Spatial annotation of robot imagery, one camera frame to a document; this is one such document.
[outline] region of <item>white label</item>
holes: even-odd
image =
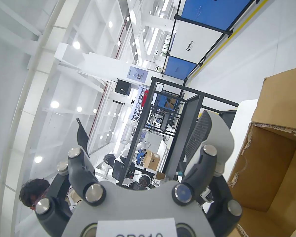
[[[99,221],[96,237],[176,237],[174,218]]]

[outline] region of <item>small cardboard box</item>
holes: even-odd
[[[229,187],[244,237],[296,237],[296,69],[266,78]]]
[[[164,173],[161,173],[159,171],[156,172],[155,174],[155,179],[156,180],[161,180],[161,179],[165,179],[166,175]]]
[[[147,150],[147,154],[144,158],[144,168],[149,168],[156,171],[159,161],[160,161],[159,155]]]

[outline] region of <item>yellow floor line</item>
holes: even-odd
[[[256,7],[256,9],[252,12],[252,14],[244,20],[244,22],[239,26],[238,29],[234,30],[233,34],[230,36],[230,38],[226,39],[224,43],[204,62],[204,64],[191,76],[190,83],[192,79],[200,72],[202,68],[231,40],[233,36],[235,36],[247,23],[249,20],[252,19],[252,17],[268,2],[269,0],[263,0],[259,3],[259,5]]]

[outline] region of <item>red object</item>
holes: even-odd
[[[144,107],[144,105],[145,105],[145,102],[146,102],[146,99],[147,99],[147,96],[148,96],[148,92],[149,92],[148,89],[145,90],[145,92],[144,92],[143,101],[141,102],[142,107]]]

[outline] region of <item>camera lens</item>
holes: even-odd
[[[179,223],[176,225],[176,233],[178,237],[196,237],[192,228],[185,223]]]
[[[87,226],[81,236],[82,237],[96,237],[96,227],[97,227],[96,223]]]

